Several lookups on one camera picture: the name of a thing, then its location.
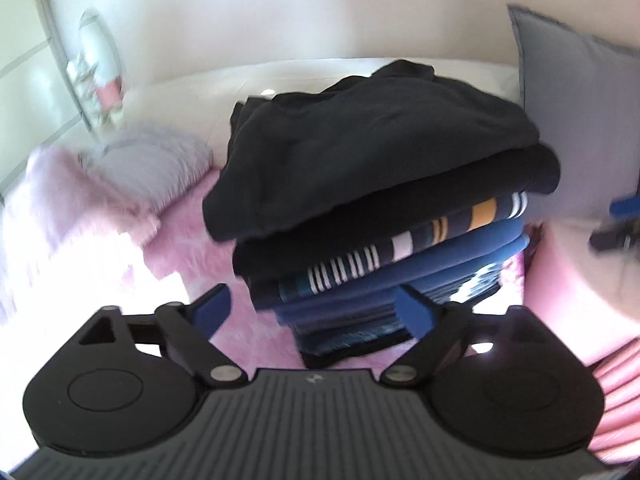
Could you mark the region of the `dark teal long-sleeve sweater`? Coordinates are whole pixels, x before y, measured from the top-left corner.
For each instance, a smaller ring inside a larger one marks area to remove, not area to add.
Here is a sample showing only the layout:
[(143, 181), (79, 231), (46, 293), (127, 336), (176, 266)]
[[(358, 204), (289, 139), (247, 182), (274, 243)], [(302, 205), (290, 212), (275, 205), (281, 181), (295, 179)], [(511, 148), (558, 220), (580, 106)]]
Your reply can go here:
[(217, 242), (285, 231), (392, 186), (538, 143), (524, 110), (431, 65), (397, 60), (319, 93), (250, 96), (203, 200)]

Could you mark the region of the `stack of folded clothes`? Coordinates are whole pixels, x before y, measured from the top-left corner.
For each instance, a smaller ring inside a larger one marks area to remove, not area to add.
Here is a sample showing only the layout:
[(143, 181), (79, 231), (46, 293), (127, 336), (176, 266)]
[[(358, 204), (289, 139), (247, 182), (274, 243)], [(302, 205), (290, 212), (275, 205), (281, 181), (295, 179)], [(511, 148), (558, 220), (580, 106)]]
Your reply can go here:
[(551, 148), (506, 151), (241, 242), (233, 269), (254, 307), (292, 330), (305, 366), (325, 368), (413, 337), (401, 285), (438, 302), (494, 292), (527, 246), (529, 196), (551, 194), (560, 177)]

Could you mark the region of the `pink floral bedspread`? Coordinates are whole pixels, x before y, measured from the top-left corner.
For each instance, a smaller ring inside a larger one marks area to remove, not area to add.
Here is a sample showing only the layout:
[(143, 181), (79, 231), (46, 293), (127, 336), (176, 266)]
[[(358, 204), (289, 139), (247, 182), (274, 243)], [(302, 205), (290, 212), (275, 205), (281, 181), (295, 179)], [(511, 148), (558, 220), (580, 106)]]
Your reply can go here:
[(172, 300), (188, 302), (219, 283), (231, 289), (232, 310), (213, 336), (213, 344), (249, 375), (258, 368), (301, 370), (292, 332), (281, 326), (272, 313), (257, 313), (244, 282), (232, 271), (231, 243), (217, 244), (208, 236), (202, 218), (202, 200), (218, 180), (216, 170), (186, 192), (160, 215), (160, 230), (144, 248), (144, 261), (161, 282), (182, 292), (166, 292), (160, 304)]

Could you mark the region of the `grey blue cushion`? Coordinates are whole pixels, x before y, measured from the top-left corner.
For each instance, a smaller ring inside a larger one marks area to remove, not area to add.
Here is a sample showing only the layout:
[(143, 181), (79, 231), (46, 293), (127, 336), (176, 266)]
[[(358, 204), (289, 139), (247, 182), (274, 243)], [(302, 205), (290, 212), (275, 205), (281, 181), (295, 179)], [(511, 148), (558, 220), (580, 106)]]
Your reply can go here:
[(521, 106), (561, 166), (556, 190), (531, 195), (526, 217), (603, 219), (638, 188), (639, 51), (525, 6), (508, 13)]

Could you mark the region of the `pink pillow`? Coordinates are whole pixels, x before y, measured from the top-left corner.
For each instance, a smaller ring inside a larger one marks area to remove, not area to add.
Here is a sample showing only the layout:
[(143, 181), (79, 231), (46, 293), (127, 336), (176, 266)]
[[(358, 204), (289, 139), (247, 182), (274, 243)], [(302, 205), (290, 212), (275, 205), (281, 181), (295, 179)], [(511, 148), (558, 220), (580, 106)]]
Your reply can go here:
[(58, 145), (32, 152), (11, 200), (17, 223), (50, 250), (85, 228), (127, 234), (142, 247), (160, 228), (149, 204), (85, 170), (75, 152)]

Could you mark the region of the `white wardrobe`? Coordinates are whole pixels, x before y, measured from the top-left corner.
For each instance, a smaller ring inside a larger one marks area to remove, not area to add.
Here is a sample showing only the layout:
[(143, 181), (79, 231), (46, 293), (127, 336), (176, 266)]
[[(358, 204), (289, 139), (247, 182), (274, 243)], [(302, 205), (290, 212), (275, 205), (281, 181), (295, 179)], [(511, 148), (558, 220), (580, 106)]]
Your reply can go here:
[(44, 0), (1, 0), (0, 106), (2, 195), (21, 179), (36, 148), (96, 142)]

